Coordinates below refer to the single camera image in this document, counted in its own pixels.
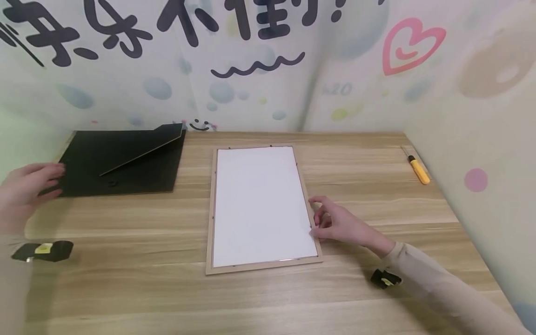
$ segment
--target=wooden table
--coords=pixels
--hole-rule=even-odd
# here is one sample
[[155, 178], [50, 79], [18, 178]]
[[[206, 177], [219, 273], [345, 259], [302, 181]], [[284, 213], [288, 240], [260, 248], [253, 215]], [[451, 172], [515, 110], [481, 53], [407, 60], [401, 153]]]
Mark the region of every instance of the wooden table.
[[373, 286], [378, 259], [352, 245], [323, 242], [320, 264], [205, 276], [212, 150], [269, 143], [297, 145], [310, 195], [423, 250], [513, 314], [435, 182], [419, 183], [403, 134], [189, 133], [173, 193], [59, 199], [28, 225], [30, 239], [75, 248], [65, 262], [34, 263], [27, 333], [452, 333], [400, 288]]

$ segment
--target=pink heart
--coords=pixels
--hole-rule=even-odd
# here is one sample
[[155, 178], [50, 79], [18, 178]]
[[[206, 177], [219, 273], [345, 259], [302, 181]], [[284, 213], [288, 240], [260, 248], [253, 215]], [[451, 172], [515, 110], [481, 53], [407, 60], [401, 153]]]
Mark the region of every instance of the pink heart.
[[[391, 47], [393, 43], [394, 37], [398, 34], [400, 30], [403, 28], [411, 28], [411, 38], [410, 38], [410, 47], [416, 45], [417, 43], [421, 42], [424, 39], [427, 39], [429, 37], [434, 37], [436, 42], [434, 46], [422, 57], [419, 59], [416, 59], [412, 62], [409, 62], [407, 64], [404, 64], [402, 66], [398, 66], [395, 68], [391, 67]], [[397, 23], [391, 31], [389, 31], [389, 34], [387, 34], [387, 37], [385, 38], [385, 42], [383, 45], [383, 72], [386, 76], [390, 75], [396, 75], [397, 73], [401, 73], [407, 70], [410, 70], [414, 67], [417, 67], [424, 63], [430, 56], [439, 48], [441, 43], [443, 43], [443, 40], [446, 37], [446, 30], [439, 27], [430, 28], [428, 30], [422, 31], [422, 21], [418, 18], [407, 18], [399, 23]], [[397, 48], [396, 50], [396, 57], [402, 61], [406, 61], [408, 59], [411, 59], [415, 57], [418, 52], [414, 51], [409, 54], [405, 54], [402, 51], [402, 48]]]

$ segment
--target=wall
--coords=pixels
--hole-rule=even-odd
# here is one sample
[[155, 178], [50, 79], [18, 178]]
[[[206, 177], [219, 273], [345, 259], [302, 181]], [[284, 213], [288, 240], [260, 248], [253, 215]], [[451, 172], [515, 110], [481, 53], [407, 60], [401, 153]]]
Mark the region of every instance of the wall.
[[[17, 3], [0, 0], [0, 103], [11, 110], [73, 130], [184, 120], [206, 131], [387, 131], [404, 128], [511, 0], [292, 0], [270, 7], [272, 28], [254, 0], [186, 0], [183, 22], [179, 0]], [[66, 42], [35, 14], [69, 28]]]
[[503, 11], [406, 133], [536, 333], [536, 4]]
[[71, 133], [0, 108], [0, 180], [26, 164], [52, 161]]

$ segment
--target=sleeve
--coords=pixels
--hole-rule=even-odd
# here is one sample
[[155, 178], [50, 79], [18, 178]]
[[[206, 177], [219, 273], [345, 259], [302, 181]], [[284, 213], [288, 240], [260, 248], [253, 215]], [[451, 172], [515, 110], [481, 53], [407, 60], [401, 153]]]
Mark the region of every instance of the sleeve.
[[0, 235], [0, 325], [6, 335], [22, 334], [24, 329], [32, 263], [11, 259], [11, 255], [26, 242], [23, 237]]
[[427, 304], [463, 334], [531, 333], [491, 301], [417, 248], [397, 242], [383, 259], [405, 291]]

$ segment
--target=wooden picture frame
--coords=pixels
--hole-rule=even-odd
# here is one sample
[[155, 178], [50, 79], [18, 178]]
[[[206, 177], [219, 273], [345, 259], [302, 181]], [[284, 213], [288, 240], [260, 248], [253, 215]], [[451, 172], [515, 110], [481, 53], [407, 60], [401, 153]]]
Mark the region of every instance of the wooden picture frame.
[[211, 184], [210, 184], [210, 206], [209, 206], [209, 233], [207, 236], [207, 250], [206, 250], [206, 270], [205, 274], [219, 274], [219, 273], [231, 273], [239, 271], [250, 271], [250, 270], [260, 270], [260, 269], [270, 269], [274, 267], [282, 266], [291, 266], [291, 265], [301, 265], [301, 264], [312, 264], [320, 263], [323, 261], [322, 248], [320, 246], [320, 241], [317, 238], [314, 238], [315, 247], [317, 251], [317, 256], [312, 257], [303, 257], [297, 259], [289, 260], [275, 260], [272, 262], [262, 262], [262, 263], [252, 263], [252, 264], [241, 264], [241, 265], [231, 265], [231, 266], [221, 266], [213, 267], [213, 247], [214, 247], [214, 221], [215, 221], [215, 201], [216, 201], [216, 180], [218, 178], [218, 151], [219, 150], [232, 150], [232, 149], [253, 149], [253, 148], [265, 148], [265, 147], [292, 147], [294, 154], [294, 160], [296, 161], [296, 168], [298, 171], [298, 176], [300, 178], [301, 188], [303, 191], [303, 201], [305, 201], [307, 214], [309, 217], [309, 223], [311, 228], [314, 228], [314, 210], [309, 205], [309, 196], [307, 194], [307, 189], [305, 186], [305, 181], [303, 180], [303, 174], [300, 172], [300, 164], [296, 158], [295, 146], [292, 144], [271, 144], [271, 145], [257, 145], [257, 146], [227, 146], [215, 148], [212, 155], [212, 173], [211, 173]]

